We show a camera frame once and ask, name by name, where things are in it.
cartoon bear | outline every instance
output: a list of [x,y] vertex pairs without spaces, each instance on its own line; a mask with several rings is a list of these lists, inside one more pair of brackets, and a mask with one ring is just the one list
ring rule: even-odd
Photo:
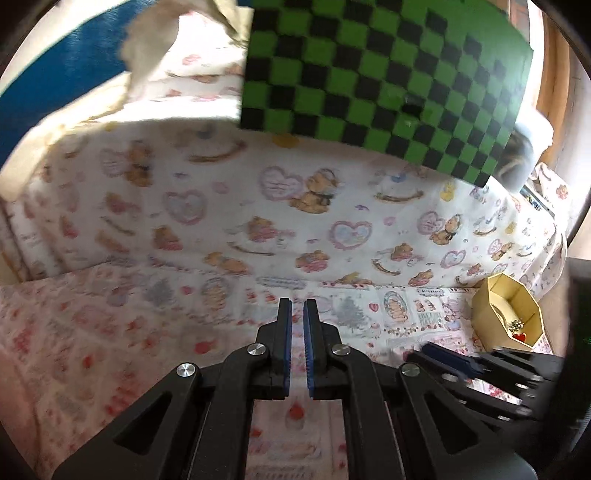
[[136,187],[152,185],[152,149],[141,140],[131,143],[125,157],[129,162],[129,170],[125,178]]
[[459,214],[451,217],[443,227],[443,230],[432,233],[429,237],[436,245],[448,245],[462,225],[462,217]]
[[306,180],[308,191],[298,199],[291,199],[290,206],[306,213],[326,213],[339,185],[332,170],[321,168]]

blue fabric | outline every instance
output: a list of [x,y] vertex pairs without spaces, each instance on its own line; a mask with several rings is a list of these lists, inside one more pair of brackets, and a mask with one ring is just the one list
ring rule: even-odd
[[130,0],[90,19],[33,62],[0,96],[0,166],[46,115],[125,70],[125,27],[155,0]]

pink heart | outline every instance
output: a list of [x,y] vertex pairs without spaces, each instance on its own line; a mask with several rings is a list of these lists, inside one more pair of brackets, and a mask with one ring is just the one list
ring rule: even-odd
[[163,203],[168,214],[185,225],[194,225],[205,217],[207,201],[198,190],[184,193],[167,192],[164,194]]
[[296,197],[304,182],[298,175],[288,175],[281,167],[268,167],[259,176],[259,187],[267,200],[279,202]]

small cardboard box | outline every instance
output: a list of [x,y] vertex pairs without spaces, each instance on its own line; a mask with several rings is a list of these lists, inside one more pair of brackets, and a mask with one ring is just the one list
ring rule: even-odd
[[[506,326],[521,319],[525,342],[511,336]],[[472,326],[486,350],[504,346],[531,352],[544,333],[538,303],[525,286],[500,273],[488,277],[472,299]]]

teddy bear print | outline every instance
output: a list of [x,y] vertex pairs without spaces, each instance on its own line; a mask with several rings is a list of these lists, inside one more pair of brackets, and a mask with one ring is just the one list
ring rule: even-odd
[[433,240],[433,243],[436,245],[448,245],[460,229],[461,225],[462,217],[459,214],[456,214],[445,222],[443,230],[432,233],[429,238]]
[[408,281],[408,285],[411,287],[422,287],[427,285],[432,278],[433,272],[431,269],[429,269],[424,272],[419,272],[415,277],[411,278]]
[[159,250],[179,251],[183,249],[183,244],[173,233],[168,225],[155,228],[152,245]]
[[291,199],[290,206],[306,213],[326,213],[339,185],[332,170],[321,168],[306,180],[308,191],[300,198]]
[[152,149],[141,140],[131,143],[125,154],[128,169],[125,178],[136,187],[149,187],[152,185]]

